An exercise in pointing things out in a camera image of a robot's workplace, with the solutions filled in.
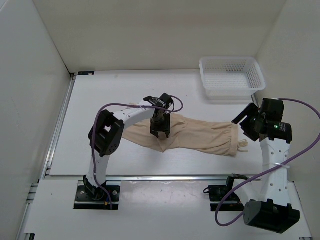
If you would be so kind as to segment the beige trousers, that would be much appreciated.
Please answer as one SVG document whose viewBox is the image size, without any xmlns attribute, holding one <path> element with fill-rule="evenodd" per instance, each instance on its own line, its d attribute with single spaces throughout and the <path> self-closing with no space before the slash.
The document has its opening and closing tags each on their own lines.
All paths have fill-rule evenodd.
<svg viewBox="0 0 320 240">
<path fill-rule="evenodd" d="M 206 154 L 235 157 L 238 152 L 245 153 L 246 139 L 239 139 L 239 127 L 231 122 L 207 122 L 170 115 L 169 137 L 156 138 L 150 134 L 148 119 L 127 128 L 122 137 L 134 144 L 158 152 L 171 149 L 190 149 Z"/>
</svg>

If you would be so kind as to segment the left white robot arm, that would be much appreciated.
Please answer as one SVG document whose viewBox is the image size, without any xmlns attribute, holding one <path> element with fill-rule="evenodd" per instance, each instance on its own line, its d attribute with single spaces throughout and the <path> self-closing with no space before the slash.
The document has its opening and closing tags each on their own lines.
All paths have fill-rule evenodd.
<svg viewBox="0 0 320 240">
<path fill-rule="evenodd" d="M 100 200 L 106 193 L 106 171 L 110 156 L 118 149 L 124 130 L 149 119 L 147 133 L 158 138 L 160 134 L 170 135 L 170 111 L 174 104 L 166 93 L 159 98 L 147 96 L 137 107 L 110 112 L 105 107 L 98 112 L 88 138 L 92 160 L 89 172 L 83 177 L 86 193 L 93 200 Z"/>
</svg>

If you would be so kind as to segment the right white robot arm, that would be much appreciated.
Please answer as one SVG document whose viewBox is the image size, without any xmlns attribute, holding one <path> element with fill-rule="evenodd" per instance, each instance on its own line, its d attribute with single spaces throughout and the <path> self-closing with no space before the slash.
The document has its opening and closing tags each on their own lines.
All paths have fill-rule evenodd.
<svg viewBox="0 0 320 240">
<path fill-rule="evenodd" d="M 240 199 L 244 205 L 245 225 L 283 234 L 300 220 L 300 211 L 292 207 L 288 190 L 288 159 L 292 127 L 282 121 L 284 103 L 265 98 L 261 107 L 249 104 L 233 121 L 245 136 L 259 141 L 262 150 L 261 189 L 245 183 L 246 177 L 234 175 L 224 193 L 230 200 Z"/>
</svg>

